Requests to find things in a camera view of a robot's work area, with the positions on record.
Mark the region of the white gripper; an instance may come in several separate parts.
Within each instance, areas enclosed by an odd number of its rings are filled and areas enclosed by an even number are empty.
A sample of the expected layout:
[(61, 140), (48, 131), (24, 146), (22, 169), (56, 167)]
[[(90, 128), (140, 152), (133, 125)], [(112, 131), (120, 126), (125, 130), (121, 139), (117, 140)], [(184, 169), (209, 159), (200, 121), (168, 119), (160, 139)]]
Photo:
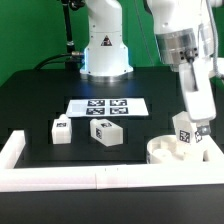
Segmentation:
[[(216, 117), (216, 109), (209, 80), (208, 62), (190, 57), (179, 65), (179, 77), (183, 99), (192, 122), (205, 122)], [(211, 133), (209, 125), (197, 127), (201, 136)]]

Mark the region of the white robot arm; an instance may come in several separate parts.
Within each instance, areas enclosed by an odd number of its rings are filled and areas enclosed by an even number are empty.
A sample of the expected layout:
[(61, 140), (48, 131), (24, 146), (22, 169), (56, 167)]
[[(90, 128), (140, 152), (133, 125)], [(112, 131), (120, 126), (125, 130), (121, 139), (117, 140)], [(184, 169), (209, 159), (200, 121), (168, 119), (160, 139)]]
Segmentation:
[[(89, 43), (81, 76), (113, 82), (133, 71), (122, 40), (122, 8), (117, 0), (85, 0)], [(160, 59), (179, 74), (189, 119), (202, 135), (216, 117), (209, 77), (219, 72), (218, 35), (212, 9), (220, 0), (144, 0), (154, 22)]]

